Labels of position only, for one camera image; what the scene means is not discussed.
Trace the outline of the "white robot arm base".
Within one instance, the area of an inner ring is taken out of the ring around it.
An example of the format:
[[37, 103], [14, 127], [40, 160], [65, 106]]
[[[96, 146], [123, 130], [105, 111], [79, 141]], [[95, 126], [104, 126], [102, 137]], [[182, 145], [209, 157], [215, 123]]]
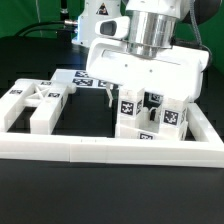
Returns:
[[89, 47], [98, 36], [124, 40], [131, 54], [153, 58], [172, 46], [177, 22], [198, 25], [212, 18], [222, 0], [85, 0], [74, 43]]

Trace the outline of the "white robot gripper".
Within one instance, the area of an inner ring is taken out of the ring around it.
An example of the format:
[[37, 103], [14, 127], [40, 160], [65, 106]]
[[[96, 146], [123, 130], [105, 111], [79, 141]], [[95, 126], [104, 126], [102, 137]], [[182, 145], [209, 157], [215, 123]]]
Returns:
[[[178, 46], [171, 42], [176, 19], [165, 15], [132, 15], [100, 21], [95, 31], [86, 69], [89, 76], [107, 81], [112, 107], [111, 84], [139, 84], [147, 92], [166, 95], [183, 92], [196, 100], [210, 55], [203, 48]], [[149, 110], [156, 120], [157, 108]]]

